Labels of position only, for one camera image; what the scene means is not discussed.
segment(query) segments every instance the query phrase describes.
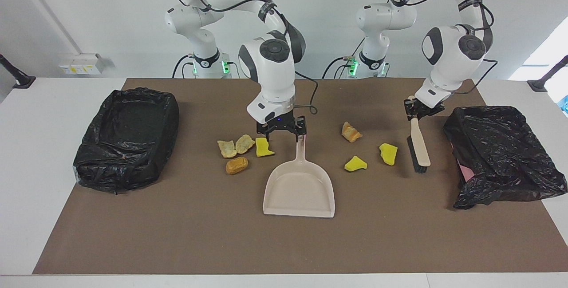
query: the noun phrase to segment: dustpan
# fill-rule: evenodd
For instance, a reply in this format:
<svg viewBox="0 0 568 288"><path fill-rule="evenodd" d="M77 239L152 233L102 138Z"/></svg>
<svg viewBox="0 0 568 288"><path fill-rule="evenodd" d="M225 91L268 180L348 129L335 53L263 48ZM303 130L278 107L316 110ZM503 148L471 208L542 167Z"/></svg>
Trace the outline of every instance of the dustpan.
<svg viewBox="0 0 568 288"><path fill-rule="evenodd" d="M263 210L268 215L331 218L335 198L329 175L306 160L306 136L298 136L296 159L276 167L266 183Z"/></svg>

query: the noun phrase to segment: pink object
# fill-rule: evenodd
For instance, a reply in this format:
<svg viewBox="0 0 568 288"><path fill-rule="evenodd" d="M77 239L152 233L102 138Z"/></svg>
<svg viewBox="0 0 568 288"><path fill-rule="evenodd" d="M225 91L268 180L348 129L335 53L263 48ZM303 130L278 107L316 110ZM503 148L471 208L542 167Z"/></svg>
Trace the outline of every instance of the pink object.
<svg viewBox="0 0 568 288"><path fill-rule="evenodd" d="M460 165L460 170L462 171L463 179L465 179L466 182L475 176L473 171L470 168L467 168L466 166Z"/></svg>

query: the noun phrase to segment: brown mat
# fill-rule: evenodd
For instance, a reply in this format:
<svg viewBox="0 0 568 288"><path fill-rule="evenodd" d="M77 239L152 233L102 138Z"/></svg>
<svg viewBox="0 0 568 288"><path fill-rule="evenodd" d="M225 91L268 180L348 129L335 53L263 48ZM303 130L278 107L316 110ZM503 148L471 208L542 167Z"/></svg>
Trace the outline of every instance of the brown mat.
<svg viewBox="0 0 568 288"><path fill-rule="evenodd" d="M337 209L333 219L314 219L262 214L268 175L294 158L290 133L271 136L276 155L249 152L248 170L225 175L215 141L256 136L246 106L257 84L129 79L124 88L175 94L181 118L172 158L159 183L126 195L76 185L34 274L568 271L568 248L541 202L452 209L458 175L444 116L421 121L432 167L414 173L402 100L421 83L321 83L320 113L307 117L307 158L329 173ZM312 84L296 86L298 102L307 101ZM455 96L448 108L478 104L483 100L474 92ZM345 120L364 135L354 144L339 134ZM383 142L399 146L394 167L379 161ZM369 169L344 171L353 155Z"/></svg>

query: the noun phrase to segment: food scrap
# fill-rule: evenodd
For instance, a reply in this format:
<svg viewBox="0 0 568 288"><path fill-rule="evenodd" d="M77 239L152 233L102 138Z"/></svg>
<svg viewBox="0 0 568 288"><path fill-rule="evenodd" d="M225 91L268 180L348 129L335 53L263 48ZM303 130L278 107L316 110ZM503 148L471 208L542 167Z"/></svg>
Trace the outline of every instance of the food scrap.
<svg viewBox="0 0 568 288"><path fill-rule="evenodd" d="M274 154L276 153L268 150L268 141L266 141L266 138L256 138L256 157L264 157Z"/></svg>
<svg viewBox="0 0 568 288"><path fill-rule="evenodd" d="M236 173L245 170L247 167L248 167L248 160L244 157L237 157L227 162L227 166L225 166L225 171L227 171L229 175L235 175Z"/></svg>
<svg viewBox="0 0 568 288"><path fill-rule="evenodd" d="M379 149L381 150L381 157L383 158L383 161L385 161L387 165L394 166L394 159L396 158L396 151L398 151L398 147L390 144L382 144L379 146Z"/></svg>
<svg viewBox="0 0 568 288"><path fill-rule="evenodd" d="M345 164L346 171L356 171L359 169L367 169L367 163L357 156L353 156L353 158Z"/></svg>
<svg viewBox="0 0 568 288"><path fill-rule="evenodd" d="M359 138L363 137L363 135L358 132L355 127L351 126L348 122L343 123L343 128L341 129L341 135L345 137L346 140L349 142L355 142Z"/></svg>
<svg viewBox="0 0 568 288"><path fill-rule="evenodd" d="M219 145L219 149L221 150L221 155L223 155L224 158L233 158L237 155L237 150L235 149L234 141L218 140L217 144Z"/></svg>
<svg viewBox="0 0 568 288"><path fill-rule="evenodd" d="M241 136L241 138L239 138L239 140L237 140L235 144L237 153L239 154L248 152L248 150L252 148L252 146L254 146L254 141L247 134Z"/></svg>

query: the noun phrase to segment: black stand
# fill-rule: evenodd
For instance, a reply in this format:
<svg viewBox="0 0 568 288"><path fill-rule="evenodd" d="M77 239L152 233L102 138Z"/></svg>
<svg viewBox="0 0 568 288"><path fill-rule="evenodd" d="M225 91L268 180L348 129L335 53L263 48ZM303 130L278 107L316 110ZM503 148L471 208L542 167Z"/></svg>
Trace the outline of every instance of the black stand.
<svg viewBox="0 0 568 288"><path fill-rule="evenodd" d="M16 79L16 84L14 84L12 88L28 88L36 79L35 76L28 76L26 73L17 69L2 54L0 54L0 64Z"/></svg>
<svg viewBox="0 0 568 288"><path fill-rule="evenodd" d="M544 75L540 80L527 80L527 83L535 92L548 92L548 90L544 88L544 84L546 84L546 81L551 79L552 76L554 76L554 74L556 74L562 68L566 67L567 64L568 64L568 55L564 56L564 58L562 58L562 61L560 61L560 63L552 67L552 69L548 71L546 75Z"/></svg>

